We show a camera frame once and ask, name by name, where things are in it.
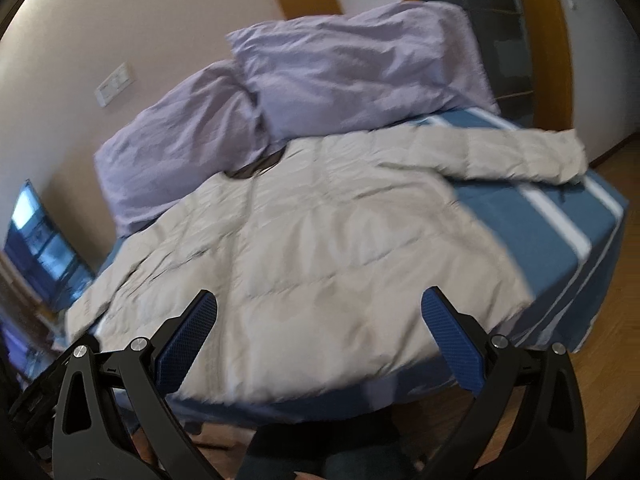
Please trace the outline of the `beige puffer jacket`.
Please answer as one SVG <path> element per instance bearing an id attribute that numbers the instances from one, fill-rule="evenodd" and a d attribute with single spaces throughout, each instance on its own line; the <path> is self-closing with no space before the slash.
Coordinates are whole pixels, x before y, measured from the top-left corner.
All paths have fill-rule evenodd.
<path id="1" fill-rule="evenodd" d="M 180 396 L 270 403 L 381 377 L 436 354 L 425 289 L 490 329 L 533 301 L 450 179 L 563 184 L 586 169 L 572 130 L 405 124 L 298 139 L 276 166 L 217 174 L 130 236 L 67 311 L 66 334 L 93 328 L 118 350 L 207 289 L 217 322 Z"/>

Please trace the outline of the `window with blue view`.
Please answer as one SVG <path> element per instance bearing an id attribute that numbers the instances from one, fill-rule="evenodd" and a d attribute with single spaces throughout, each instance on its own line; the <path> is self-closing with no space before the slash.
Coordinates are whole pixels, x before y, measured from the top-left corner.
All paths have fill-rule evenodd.
<path id="1" fill-rule="evenodd" d="M 4 252 L 52 312 L 70 308 L 94 280 L 93 270 L 49 217 L 29 180 L 17 195 Z"/>

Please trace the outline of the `blue striped bed mattress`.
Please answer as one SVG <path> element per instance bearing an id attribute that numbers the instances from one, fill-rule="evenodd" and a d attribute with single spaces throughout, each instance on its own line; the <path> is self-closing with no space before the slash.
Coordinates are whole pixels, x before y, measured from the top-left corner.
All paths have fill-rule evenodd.
<path id="1" fill-rule="evenodd" d="M 526 130 L 470 110 L 405 124 Z M 483 327 L 506 333 L 518 344 L 558 340 L 577 349 L 597 316 L 620 254 L 627 209 L 623 196 L 588 167 L 581 177 L 563 184 L 451 178 L 450 185 L 460 202 L 503 244 L 533 295 L 530 306 L 510 321 Z M 390 374 L 310 396 L 270 403 L 210 403 L 184 398 L 179 388 L 171 401 L 182 416 L 251 425 L 352 417 L 446 387 L 451 381 L 437 350 L 431 358 Z"/>

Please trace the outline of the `lavender pillow near window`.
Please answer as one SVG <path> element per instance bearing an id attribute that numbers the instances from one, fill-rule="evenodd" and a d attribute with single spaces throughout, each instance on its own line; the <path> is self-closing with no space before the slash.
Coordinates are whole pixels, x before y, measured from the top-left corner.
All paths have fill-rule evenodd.
<path id="1" fill-rule="evenodd" d="M 144 229 L 204 181 L 277 151 L 237 62 L 215 62 L 142 110 L 94 154 L 119 237 Z"/>

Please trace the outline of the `lavender pillow near door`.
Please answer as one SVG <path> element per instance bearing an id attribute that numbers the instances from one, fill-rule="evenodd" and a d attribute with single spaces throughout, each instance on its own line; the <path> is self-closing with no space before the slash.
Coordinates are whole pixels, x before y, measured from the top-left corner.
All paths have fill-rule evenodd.
<path id="1" fill-rule="evenodd" d="M 227 40 L 276 142 L 498 110 L 470 20 L 452 3 L 262 22 Z"/>

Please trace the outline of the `white wall switch plate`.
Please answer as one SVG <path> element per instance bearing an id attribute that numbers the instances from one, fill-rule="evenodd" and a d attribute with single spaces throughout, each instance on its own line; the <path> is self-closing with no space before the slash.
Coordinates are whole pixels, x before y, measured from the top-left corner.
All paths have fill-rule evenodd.
<path id="1" fill-rule="evenodd" d="M 120 64 L 110 76 L 102 81 L 94 90 L 96 102 L 100 107 L 107 107 L 119 93 L 134 82 L 134 75 L 128 63 Z"/>

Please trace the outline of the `wooden door frame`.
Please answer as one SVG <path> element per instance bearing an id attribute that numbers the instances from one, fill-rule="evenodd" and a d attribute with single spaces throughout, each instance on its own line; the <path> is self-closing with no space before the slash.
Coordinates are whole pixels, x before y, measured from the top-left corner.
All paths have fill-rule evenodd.
<path id="1" fill-rule="evenodd" d="M 403 1 L 461 6 L 498 110 L 466 110 L 505 126 L 566 130 L 573 123 L 573 70 L 560 0 L 277 0 L 284 20 L 356 15 Z"/>

